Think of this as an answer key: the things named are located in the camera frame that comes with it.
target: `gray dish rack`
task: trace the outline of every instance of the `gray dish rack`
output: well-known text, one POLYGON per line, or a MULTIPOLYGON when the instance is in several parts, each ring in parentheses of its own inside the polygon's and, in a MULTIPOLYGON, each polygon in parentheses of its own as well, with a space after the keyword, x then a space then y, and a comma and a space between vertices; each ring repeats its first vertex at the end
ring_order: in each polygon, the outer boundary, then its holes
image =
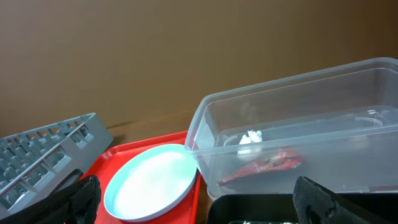
POLYGON ((0 219, 67 186, 112 142, 95 113, 0 139, 0 219))

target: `white tissue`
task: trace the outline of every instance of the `white tissue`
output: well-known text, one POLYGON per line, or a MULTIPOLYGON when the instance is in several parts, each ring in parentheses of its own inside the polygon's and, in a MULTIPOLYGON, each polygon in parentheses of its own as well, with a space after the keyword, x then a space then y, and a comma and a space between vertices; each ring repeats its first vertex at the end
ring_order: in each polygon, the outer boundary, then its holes
MULTIPOLYGON (((262 141, 261 131, 253 131, 253 130, 248 131, 248 136, 244 134, 239 144, 249 144, 252 142, 262 141)), ((244 147, 242 150, 238 151, 238 159, 244 162, 252 161, 259 156, 261 149, 262 149, 261 147, 253 147, 253 146, 244 147)))

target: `clear plastic container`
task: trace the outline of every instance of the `clear plastic container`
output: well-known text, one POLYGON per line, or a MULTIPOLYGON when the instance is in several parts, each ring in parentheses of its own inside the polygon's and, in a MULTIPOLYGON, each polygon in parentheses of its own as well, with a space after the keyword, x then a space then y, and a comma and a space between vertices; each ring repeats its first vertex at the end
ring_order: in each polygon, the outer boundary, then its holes
POLYGON ((398 191, 397 86, 398 60, 374 58, 216 93, 185 148, 212 198, 292 193, 300 175, 335 192, 398 191), (262 141, 239 144, 249 130, 262 141))

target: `red plastic tray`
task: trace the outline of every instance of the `red plastic tray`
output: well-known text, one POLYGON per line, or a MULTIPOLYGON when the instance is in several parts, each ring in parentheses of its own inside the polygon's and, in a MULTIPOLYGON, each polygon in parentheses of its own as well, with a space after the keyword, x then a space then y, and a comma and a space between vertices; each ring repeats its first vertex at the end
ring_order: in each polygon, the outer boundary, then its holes
MULTIPOLYGON (((113 175, 131 158, 152 147, 163 144, 184 144, 187 132, 168 134, 152 139, 123 144, 112 147, 104 152, 84 174, 97 175, 101 182, 101 203, 98 208, 96 224, 129 223, 112 217, 104 207, 103 199, 106 187, 113 175)), ((194 224, 197 214, 198 196, 200 188, 200 173, 197 172, 197 180, 188 195, 166 214, 141 223, 150 224, 194 224)))

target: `wall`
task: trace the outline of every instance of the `wall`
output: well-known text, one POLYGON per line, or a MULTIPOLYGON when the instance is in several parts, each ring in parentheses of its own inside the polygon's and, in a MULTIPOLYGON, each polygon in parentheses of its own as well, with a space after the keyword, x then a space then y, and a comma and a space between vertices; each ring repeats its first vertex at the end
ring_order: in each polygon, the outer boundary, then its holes
POLYGON ((0 135, 97 112, 107 126, 210 94, 398 58, 398 1, 0 2, 0 135))

